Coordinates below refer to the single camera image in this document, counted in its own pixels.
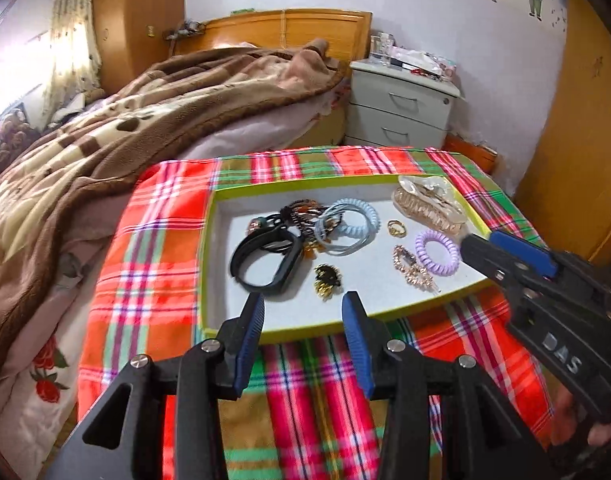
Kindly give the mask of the clutter on nightstand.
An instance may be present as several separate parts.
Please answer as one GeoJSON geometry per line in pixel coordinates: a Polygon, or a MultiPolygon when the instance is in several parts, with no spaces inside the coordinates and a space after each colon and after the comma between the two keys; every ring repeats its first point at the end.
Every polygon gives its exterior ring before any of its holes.
{"type": "Polygon", "coordinates": [[[447,58],[429,52],[398,47],[394,36],[379,32],[369,37],[368,58],[385,66],[403,68],[427,78],[452,82],[456,64],[447,58]]]}

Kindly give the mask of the brown paw print blanket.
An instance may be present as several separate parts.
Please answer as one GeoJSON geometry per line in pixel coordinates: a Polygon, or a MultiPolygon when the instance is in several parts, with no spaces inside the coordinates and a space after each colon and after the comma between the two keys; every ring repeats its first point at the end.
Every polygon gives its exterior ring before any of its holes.
{"type": "Polygon", "coordinates": [[[334,89],[348,65],[324,39],[294,50],[230,47],[154,64],[97,110],[34,142],[0,177],[0,376],[55,278],[86,204],[130,191],[150,166],[217,130],[334,89]]]}

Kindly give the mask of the orange box on floor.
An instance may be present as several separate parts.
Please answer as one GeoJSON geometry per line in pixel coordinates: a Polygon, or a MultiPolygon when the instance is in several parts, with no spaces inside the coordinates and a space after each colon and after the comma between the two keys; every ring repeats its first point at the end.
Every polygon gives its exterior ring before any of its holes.
{"type": "Polygon", "coordinates": [[[466,156],[489,176],[493,174],[499,157],[497,151],[492,148],[482,144],[475,145],[454,133],[448,133],[445,136],[442,149],[466,156]]]}

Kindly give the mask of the patterned window curtain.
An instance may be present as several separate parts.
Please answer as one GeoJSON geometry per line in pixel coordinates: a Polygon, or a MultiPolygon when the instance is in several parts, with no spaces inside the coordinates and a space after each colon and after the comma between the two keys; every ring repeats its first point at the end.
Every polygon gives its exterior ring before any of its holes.
{"type": "Polygon", "coordinates": [[[46,122],[78,94],[100,88],[102,59],[93,0],[54,0],[48,44],[48,83],[41,115],[46,122]]]}

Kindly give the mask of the wooden door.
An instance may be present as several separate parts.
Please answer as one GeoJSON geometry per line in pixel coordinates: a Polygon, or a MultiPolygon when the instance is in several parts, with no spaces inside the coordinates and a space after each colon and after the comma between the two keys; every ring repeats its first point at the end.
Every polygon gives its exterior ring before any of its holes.
{"type": "Polygon", "coordinates": [[[611,266],[611,35],[587,0],[568,0],[555,98],[514,202],[549,247],[611,266]]]}

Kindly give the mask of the wooden wardrobe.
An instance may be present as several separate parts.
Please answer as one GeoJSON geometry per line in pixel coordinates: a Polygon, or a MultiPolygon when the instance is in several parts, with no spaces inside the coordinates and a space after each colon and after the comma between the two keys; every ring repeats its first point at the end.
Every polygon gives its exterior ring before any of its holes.
{"type": "Polygon", "coordinates": [[[185,18],[184,0],[92,0],[100,85],[108,94],[168,58],[168,32],[185,18]]]}

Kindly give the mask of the grey two-drawer nightstand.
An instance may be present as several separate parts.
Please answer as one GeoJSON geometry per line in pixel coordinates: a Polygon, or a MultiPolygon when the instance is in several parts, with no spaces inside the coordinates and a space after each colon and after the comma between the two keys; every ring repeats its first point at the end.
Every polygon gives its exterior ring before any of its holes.
{"type": "Polygon", "coordinates": [[[400,67],[354,61],[345,143],[441,148],[461,91],[400,67]]]}

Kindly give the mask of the black gold hair ornament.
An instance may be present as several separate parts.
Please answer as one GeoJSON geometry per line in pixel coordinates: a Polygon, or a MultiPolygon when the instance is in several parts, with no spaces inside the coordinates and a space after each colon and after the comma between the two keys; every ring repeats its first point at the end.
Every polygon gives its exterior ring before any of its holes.
{"type": "Polygon", "coordinates": [[[341,287],[341,273],[331,264],[322,263],[314,269],[314,290],[326,301],[341,287]]]}

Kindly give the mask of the beige translucent hair claw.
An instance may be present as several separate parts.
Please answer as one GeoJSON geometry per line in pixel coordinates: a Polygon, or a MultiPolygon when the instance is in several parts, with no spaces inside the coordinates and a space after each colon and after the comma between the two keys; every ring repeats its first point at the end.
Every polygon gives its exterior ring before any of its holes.
{"type": "Polygon", "coordinates": [[[453,240],[459,240],[468,233],[466,212],[446,178],[399,176],[391,200],[406,218],[453,240]]]}

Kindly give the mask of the floral white bed sheet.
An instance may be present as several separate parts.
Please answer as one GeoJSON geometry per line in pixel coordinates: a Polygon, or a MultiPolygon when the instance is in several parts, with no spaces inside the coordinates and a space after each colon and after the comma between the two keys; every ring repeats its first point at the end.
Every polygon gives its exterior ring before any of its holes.
{"type": "MultiPolygon", "coordinates": [[[[335,144],[345,100],[333,90],[237,120],[209,133],[180,159],[335,144]]],[[[35,479],[77,402],[85,321],[100,269],[130,195],[87,200],[64,235],[48,296],[7,353],[0,376],[0,465],[35,479]]]]}

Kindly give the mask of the grey elastic hair band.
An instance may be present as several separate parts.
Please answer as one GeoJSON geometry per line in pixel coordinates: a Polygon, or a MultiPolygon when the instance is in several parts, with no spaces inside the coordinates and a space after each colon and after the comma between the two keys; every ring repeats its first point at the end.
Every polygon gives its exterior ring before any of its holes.
{"type": "Polygon", "coordinates": [[[380,228],[376,210],[360,200],[327,207],[314,223],[315,242],[334,256],[348,256],[374,240],[380,228]]]}

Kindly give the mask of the yellow-green shallow box tray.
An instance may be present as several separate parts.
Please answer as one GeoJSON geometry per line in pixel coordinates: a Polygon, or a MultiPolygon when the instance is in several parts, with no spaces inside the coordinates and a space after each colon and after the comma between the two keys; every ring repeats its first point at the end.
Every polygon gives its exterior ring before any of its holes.
{"type": "MultiPolygon", "coordinates": [[[[222,188],[210,200],[202,244],[200,313],[202,328],[212,336],[228,318],[240,315],[248,297],[230,274],[234,250],[244,239],[248,224],[265,217],[299,198],[312,198],[323,205],[339,198],[365,200],[379,214],[381,222],[400,218],[391,194],[398,184],[394,174],[315,178],[222,188]]],[[[392,251],[398,238],[380,229],[375,240],[348,256],[328,252],[300,262],[288,288],[266,299],[261,341],[279,344],[304,338],[339,333],[342,330],[341,300],[345,292],[360,294],[366,312],[373,318],[392,321],[401,316],[440,307],[447,302],[478,292],[490,280],[461,264],[447,278],[435,278],[438,288],[424,292],[407,284],[394,269],[392,251]],[[341,287],[324,301],[314,290],[314,269],[331,264],[341,273],[341,287]]]]}

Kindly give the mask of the black wristband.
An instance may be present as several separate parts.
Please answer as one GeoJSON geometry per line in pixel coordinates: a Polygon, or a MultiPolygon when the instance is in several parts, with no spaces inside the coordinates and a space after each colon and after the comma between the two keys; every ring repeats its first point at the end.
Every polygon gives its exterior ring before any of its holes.
{"type": "Polygon", "coordinates": [[[280,296],[304,256],[304,242],[287,228],[263,228],[246,236],[233,252],[230,274],[247,292],[280,296]]]}

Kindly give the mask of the wooden headboard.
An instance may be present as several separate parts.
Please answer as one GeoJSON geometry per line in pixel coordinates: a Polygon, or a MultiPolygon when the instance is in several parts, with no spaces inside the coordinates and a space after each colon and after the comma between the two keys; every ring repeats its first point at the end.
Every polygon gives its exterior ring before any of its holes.
{"type": "Polygon", "coordinates": [[[327,54],[343,62],[362,60],[369,50],[371,18],[364,11],[283,9],[248,12],[202,22],[196,35],[173,42],[174,54],[235,44],[292,50],[314,39],[327,41],[327,54]]]}

